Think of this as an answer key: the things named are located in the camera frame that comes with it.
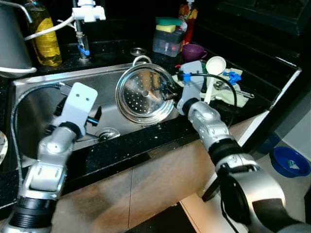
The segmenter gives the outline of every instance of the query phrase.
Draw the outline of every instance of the sink basin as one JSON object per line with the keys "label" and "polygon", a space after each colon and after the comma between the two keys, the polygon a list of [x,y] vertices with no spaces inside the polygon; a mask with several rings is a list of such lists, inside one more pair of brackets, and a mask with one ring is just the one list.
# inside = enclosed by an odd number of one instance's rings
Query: sink basin
{"label": "sink basin", "polygon": [[[86,124],[86,136],[75,143],[74,150],[94,145],[101,140],[108,140],[138,131],[142,129],[142,126],[125,119],[118,111],[115,102],[117,82],[131,65],[124,64],[16,80],[12,82],[9,104],[12,107],[23,92],[34,86],[58,82],[73,85],[75,82],[81,82],[98,91],[98,97],[89,116],[93,117],[98,107],[101,106],[102,117],[96,127],[89,123]],[[17,117],[17,141],[20,152],[26,158],[36,159],[38,142],[44,136],[44,131],[53,117],[55,117],[53,114],[63,98],[64,96],[59,90],[46,88],[30,94],[20,103]],[[166,120],[177,116],[178,112],[174,109]],[[99,139],[98,136],[103,132],[105,136]]]}

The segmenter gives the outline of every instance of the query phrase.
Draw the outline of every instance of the metal strainer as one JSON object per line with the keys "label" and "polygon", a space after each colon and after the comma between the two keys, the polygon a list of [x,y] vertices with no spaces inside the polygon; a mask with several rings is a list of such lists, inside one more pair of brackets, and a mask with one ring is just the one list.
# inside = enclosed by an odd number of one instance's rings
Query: metal strainer
{"label": "metal strainer", "polygon": [[[136,65],[140,59],[149,63]],[[173,100],[164,100],[171,75],[162,67],[152,64],[147,56],[139,56],[133,66],[125,71],[116,88],[119,111],[138,125],[152,125],[164,120],[173,109]]]}

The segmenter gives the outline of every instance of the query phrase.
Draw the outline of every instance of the purple cup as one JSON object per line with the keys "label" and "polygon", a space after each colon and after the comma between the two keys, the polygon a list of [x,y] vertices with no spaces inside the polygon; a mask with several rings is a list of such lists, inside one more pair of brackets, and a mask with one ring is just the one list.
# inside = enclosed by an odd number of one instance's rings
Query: purple cup
{"label": "purple cup", "polygon": [[195,44],[187,44],[183,46],[183,57],[185,62],[193,62],[205,58],[207,52],[202,46]]}

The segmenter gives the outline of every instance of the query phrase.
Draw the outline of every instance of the yellow sponge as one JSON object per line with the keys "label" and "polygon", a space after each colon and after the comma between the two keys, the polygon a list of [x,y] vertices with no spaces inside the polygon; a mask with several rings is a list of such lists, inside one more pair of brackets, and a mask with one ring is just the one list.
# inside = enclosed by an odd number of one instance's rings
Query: yellow sponge
{"label": "yellow sponge", "polygon": [[164,32],[172,33],[172,32],[175,32],[176,25],[163,26],[163,25],[158,24],[155,29],[158,31],[164,31]]}

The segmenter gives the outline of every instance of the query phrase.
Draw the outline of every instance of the black countertop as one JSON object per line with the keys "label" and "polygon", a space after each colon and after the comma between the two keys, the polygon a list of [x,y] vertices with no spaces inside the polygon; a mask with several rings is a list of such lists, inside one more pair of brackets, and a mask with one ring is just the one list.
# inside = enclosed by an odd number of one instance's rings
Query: black countertop
{"label": "black countertop", "polygon": [[[61,47],[63,64],[59,67],[39,67],[36,75],[130,63],[133,61],[134,56],[129,53],[129,49],[135,46],[141,45],[128,41],[93,43],[91,47],[96,56],[91,62],[84,64],[78,60],[79,56],[76,53],[76,45],[65,45]],[[171,74],[175,73],[175,65],[182,63],[180,56],[171,58],[153,52],[149,52],[147,55],[151,57],[154,63],[164,67]],[[215,53],[209,51],[208,57],[213,55]],[[260,63],[261,56],[262,54],[258,54],[253,59],[258,58]],[[238,110],[222,101],[212,101],[210,105],[220,112],[222,120],[228,123],[232,115],[234,115],[233,123],[237,123],[269,109],[280,92],[280,88],[275,87],[275,85],[265,81],[262,77],[248,72],[244,67],[240,67],[230,61],[227,61],[227,67],[244,70],[242,75],[243,80],[240,82],[241,88],[245,91],[255,93],[256,97],[249,100],[243,108]],[[5,106],[3,103],[7,96],[6,91],[8,90],[7,87],[10,81],[4,79],[0,81],[0,87],[2,88],[0,90],[0,98],[2,98],[0,123],[3,123],[3,107]],[[189,121],[181,116],[104,143],[99,143],[92,147],[75,151],[68,162],[69,171],[64,194],[92,184],[141,162],[150,160],[152,158],[148,152],[152,150],[157,150],[163,146],[167,147],[168,150],[172,150],[173,144],[174,147],[176,145],[182,146],[196,139],[198,139],[196,131]],[[12,205],[15,203],[17,190],[17,171],[0,173],[0,219],[7,217],[9,214]]]}

